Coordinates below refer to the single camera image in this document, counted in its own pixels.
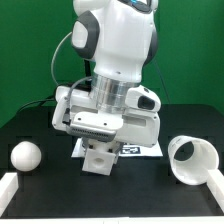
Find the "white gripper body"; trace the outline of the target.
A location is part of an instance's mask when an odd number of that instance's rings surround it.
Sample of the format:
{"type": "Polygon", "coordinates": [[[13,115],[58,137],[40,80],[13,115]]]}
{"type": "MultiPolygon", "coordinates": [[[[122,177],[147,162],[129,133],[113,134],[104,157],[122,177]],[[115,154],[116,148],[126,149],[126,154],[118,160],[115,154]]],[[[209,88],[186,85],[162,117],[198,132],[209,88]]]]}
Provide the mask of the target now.
{"type": "Polygon", "coordinates": [[[56,90],[57,105],[52,125],[69,135],[96,139],[103,142],[153,147],[158,142],[161,102],[149,89],[139,86],[130,88],[121,113],[104,112],[96,108],[93,94],[69,87],[56,90]]]}

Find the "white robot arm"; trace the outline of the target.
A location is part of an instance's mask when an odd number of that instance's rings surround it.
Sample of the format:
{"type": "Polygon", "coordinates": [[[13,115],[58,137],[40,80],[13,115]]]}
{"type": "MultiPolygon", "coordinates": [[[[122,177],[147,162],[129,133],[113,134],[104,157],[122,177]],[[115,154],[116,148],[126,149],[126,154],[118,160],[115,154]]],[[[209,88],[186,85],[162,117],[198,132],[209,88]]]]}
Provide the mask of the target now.
{"type": "Polygon", "coordinates": [[[52,125],[71,135],[152,147],[161,103],[141,85],[157,48],[158,0],[73,0],[72,45],[95,63],[90,91],[60,86],[52,125]]]}

